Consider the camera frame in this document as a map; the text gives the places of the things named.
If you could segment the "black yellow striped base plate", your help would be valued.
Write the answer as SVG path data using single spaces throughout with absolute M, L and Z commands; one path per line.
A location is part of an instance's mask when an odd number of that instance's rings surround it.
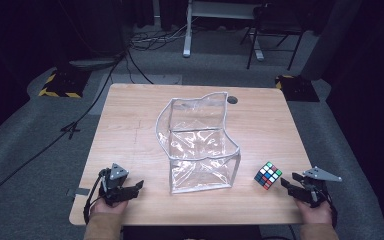
M 61 72 L 54 70 L 47 78 L 39 96 L 82 98 L 90 71 Z
M 319 97 L 310 81 L 300 76 L 279 75 L 275 86 L 280 89 L 287 101 L 319 102 Z

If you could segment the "round grey floor base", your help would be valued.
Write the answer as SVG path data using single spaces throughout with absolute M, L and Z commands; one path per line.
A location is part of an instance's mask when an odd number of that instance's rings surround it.
M 116 63 L 114 58 L 94 58 L 85 60 L 73 60 L 70 64 L 76 69 L 83 71 L 96 71 L 113 66 Z

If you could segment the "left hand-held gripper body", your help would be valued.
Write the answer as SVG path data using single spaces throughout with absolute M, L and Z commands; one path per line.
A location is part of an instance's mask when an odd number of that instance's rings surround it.
M 138 197 L 139 191 L 124 189 L 123 184 L 128 174 L 128 170 L 116 163 L 113 163 L 110 168 L 103 169 L 99 173 L 101 180 L 99 196 L 102 197 L 108 205 Z

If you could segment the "black metal chair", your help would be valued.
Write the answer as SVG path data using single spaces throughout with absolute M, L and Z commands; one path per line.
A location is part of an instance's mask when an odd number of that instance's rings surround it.
M 253 21 L 248 27 L 241 42 L 247 36 L 251 37 L 252 45 L 257 42 L 258 36 L 281 37 L 275 51 L 289 37 L 297 36 L 295 46 L 290 49 L 292 53 L 287 69 L 290 70 L 298 51 L 304 33 L 308 30 L 306 25 L 307 11 L 299 6 L 296 0 L 263 0 L 252 11 Z M 254 47 L 251 47 L 246 68 L 250 68 Z

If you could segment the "multicoloured puzzle cube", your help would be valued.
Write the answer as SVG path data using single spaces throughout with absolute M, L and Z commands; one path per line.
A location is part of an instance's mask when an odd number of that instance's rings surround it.
M 272 162 L 266 162 L 254 176 L 254 180 L 268 190 L 281 177 L 283 172 Z

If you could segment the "clear plastic bag white trim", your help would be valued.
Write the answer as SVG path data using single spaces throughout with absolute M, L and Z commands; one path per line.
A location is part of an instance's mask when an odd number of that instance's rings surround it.
M 226 131 L 228 94 L 173 98 L 156 120 L 156 137 L 169 159 L 173 194 L 230 188 L 241 161 Z

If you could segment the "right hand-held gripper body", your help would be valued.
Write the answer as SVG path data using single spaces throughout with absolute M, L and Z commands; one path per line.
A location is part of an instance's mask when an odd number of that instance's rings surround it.
M 333 206 L 326 182 L 342 181 L 340 176 L 329 173 L 317 166 L 304 171 L 302 174 L 293 172 L 292 179 L 300 183 L 301 186 L 295 186 L 289 183 L 288 195 L 308 203 L 311 208 L 319 207 L 325 201 L 327 201 L 330 206 Z

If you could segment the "person's right hand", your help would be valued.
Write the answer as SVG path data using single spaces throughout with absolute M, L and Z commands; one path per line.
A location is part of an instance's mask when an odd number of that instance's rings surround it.
M 306 202 L 294 200 L 304 224 L 331 224 L 332 210 L 327 202 L 322 202 L 318 207 L 311 208 Z

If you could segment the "white metal desk frame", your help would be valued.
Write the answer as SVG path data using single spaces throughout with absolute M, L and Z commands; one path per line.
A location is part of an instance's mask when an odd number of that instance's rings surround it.
M 215 30 L 218 27 L 233 27 L 253 19 L 253 9 L 259 6 L 258 0 L 187 0 L 186 32 L 182 55 L 192 53 L 192 26 Z

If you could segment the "person's left hand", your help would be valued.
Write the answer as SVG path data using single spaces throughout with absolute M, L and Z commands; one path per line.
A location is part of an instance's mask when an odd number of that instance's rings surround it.
M 100 198 L 95 201 L 90 209 L 90 213 L 108 213 L 121 215 L 128 205 L 127 201 L 116 202 L 113 205 L 108 205 L 104 199 Z

